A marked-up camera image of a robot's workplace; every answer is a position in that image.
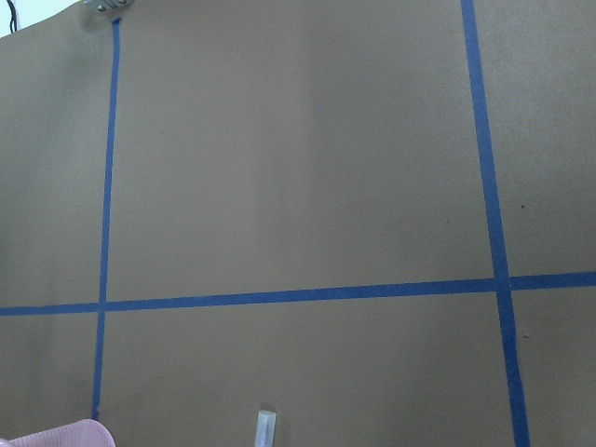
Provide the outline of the brown paper table mat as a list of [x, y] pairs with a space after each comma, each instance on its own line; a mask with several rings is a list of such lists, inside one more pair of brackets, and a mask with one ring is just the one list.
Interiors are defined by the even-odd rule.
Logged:
[[591, 446], [591, 1], [72, 5], [1, 40], [1, 435]]

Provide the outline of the purple highlighter pen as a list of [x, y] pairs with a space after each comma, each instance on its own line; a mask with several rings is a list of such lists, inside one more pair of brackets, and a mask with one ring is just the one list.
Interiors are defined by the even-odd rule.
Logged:
[[273, 447], [275, 440], [277, 414], [260, 410], [257, 415], [254, 447]]

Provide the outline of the aluminium frame post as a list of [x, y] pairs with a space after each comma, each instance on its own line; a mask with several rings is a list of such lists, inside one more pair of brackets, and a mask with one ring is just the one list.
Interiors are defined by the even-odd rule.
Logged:
[[83, 4], [94, 11], [107, 13], [113, 10], [129, 7], [134, 0], [83, 0]]

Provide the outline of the pink mesh pen holder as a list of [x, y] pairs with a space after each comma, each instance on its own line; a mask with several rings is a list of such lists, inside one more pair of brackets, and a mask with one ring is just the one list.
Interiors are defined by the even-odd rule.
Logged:
[[115, 440], [104, 425], [92, 419], [84, 419], [13, 440], [1, 439], [1, 445], [12, 447], [115, 447]]

